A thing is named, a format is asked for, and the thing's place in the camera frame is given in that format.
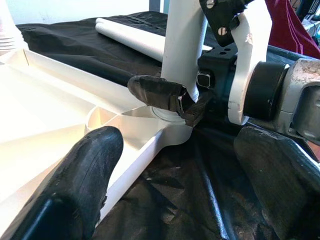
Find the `black fabric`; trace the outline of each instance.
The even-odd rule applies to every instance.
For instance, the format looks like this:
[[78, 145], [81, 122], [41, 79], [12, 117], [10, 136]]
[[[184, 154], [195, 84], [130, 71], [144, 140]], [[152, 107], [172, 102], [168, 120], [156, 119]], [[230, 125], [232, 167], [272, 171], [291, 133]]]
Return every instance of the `black fabric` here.
[[[157, 12], [108, 19], [162, 36], [166, 31], [167, 16]], [[134, 75], [159, 76], [161, 72], [160, 62], [97, 33], [95, 19], [18, 27], [31, 50], [124, 86]], [[205, 44], [217, 45], [210, 29]], [[296, 54], [281, 49], [269, 47], [268, 51], [267, 58], [273, 62], [292, 64], [297, 58]], [[215, 122], [215, 116], [208, 116], [194, 128], [186, 143], [164, 148], [99, 224], [93, 239], [284, 239], [283, 235], [277, 234], [279, 229], [275, 228], [269, 212], [264, 210], [268, 196], [261, 201], [259, 193], [269, 187], [269, 176], [299, 177], [305, 172], [301, 171], [304, 165], [288, 171], [286, 167], [283, 171], [276, 167], [259, 171], [263, 167], [260, 164], [264, 162], [263, 155], [252, 167], [260, 174], [260, 183], [264, 184], [255, 184], [243, 164], [246, 159], [240, 162], [236, 156], [234, 139], [239, 131], [238, 126]], [[255, 142], [264, 141], [264, 135], [257, 136], [250, 142], [252, 148], [243, 151], [250, 155]], [[270, 144], [265, 151], [272, 156], [275, 147]], [[300, 148], [296, 151], [304, 154]], [[303, 182], [306, 189], [311, 184], [312, 181]], [[274, 190], [268, 190], [278, 193], [283, 187], [283, 184], [273, 184]], [[310, 212], [314, 204], [314, 201], [305, 204], [303, 211]], [[290, 205], [286, 209], [291, 211], [295, 207]], [[302, 221], [303, 214], [297, 218]], [[318, 216], [309, 224], [317, 224], [315, 219], [318, 220]], [[303, 234], [296, 236], [296, 239], [308, 239], [303, 238]]]

